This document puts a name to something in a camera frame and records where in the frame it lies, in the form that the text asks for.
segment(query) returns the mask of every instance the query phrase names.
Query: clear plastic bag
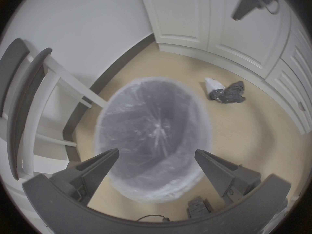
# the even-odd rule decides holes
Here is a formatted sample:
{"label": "clear plastic bag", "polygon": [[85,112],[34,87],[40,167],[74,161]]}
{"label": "clear plastic bag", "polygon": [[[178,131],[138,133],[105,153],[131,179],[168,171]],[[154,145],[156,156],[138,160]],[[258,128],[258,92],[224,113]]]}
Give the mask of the clear plastic bag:
{"label": "clear plastic bag", "polygon": [[108,176],[124,196],[162,203],[178,199],[203,172],[194,154],[209,151],[204,103],[180,82],[164,77],[133,80],[100,113],[95,153],[119,149]]}

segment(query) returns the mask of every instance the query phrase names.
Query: drawer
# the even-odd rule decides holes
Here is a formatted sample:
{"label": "drawer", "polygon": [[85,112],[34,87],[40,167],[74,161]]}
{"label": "drawer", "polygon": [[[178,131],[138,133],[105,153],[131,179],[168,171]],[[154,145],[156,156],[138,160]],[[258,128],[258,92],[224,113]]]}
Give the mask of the drawer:
{"label": "drawer", "polygon": [[279,59],[266,78],[266,82],[275,88],[290,104],[306,132],[311,131],[311,101],[298,77],[282,59]]}
{"label": "drawer", "polygon": [[312,50],[291,31],[281,59],[299,78],[312,101]]}

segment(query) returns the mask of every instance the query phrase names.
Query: white and gray plastic bag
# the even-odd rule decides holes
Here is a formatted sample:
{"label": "white and gray plastic bag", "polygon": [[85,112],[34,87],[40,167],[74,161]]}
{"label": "white and gray plastic bag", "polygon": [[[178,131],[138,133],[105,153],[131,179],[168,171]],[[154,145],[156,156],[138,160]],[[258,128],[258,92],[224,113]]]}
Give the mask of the white and gray plastic bag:
{"label": "white and gray plastic bag", "polygon": [[165,77],[133,80],[119,89],[97,119],[95,154],[119,149],[108,176],[137,202],[181,197],[202,177],[194,155],[209,151],[211,130],[204,102]]}

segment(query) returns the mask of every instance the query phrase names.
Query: chair backrest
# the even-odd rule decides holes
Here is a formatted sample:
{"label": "chair backrest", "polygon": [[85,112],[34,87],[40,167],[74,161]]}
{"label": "chair backrest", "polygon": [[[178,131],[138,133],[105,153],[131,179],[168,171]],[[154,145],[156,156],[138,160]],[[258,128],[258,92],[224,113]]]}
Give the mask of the chair backrest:
{"label": "chair backrest", "polygon": [[17,173],[19,144],[32,100],[45,76],[43,61],[51,52],[52,49],[47,48],[34,58],[18,84],[10,105],[7,119],[7,153],[11,172],[16,180],[19,179]]}
{"label": "chair backrest", "polygon": [[12,79],[28,54],[29,50],[24,41],[17,38],[9,45],[0,60],[0,117]]}

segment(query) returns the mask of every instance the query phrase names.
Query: cabinet door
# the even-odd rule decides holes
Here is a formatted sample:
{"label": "cabinet door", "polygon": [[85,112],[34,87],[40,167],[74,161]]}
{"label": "cabinet door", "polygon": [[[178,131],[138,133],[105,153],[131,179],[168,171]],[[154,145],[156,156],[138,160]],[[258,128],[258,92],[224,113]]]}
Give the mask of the cabinet door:
{"label": "cabinet door", "polygon": [[312,49],[308,42],[305,45],[291,31],[281,58],[298,76],[312,101]]}
{"label": "cabinet door", "polygon": [[[265,78],[279,59],[289,34],[290,8],[279,0],[280,10],[272,15],[254,9],[240,21],[232,14],[240,0],[211,0],[208,52],[230,59]],[[277,3],[269,5],[274,11]]]}
{"label": "cabinet door", "polygon": [[279,59],[272,72],[266,78],[266,82],[275,88],[290,104],[306,132],[311,131],[311,101],[298,77],[282,59]]}
{"label": "cabinet door", "polygon": [[209,0],[143,0],[155,39],[206,50]]}

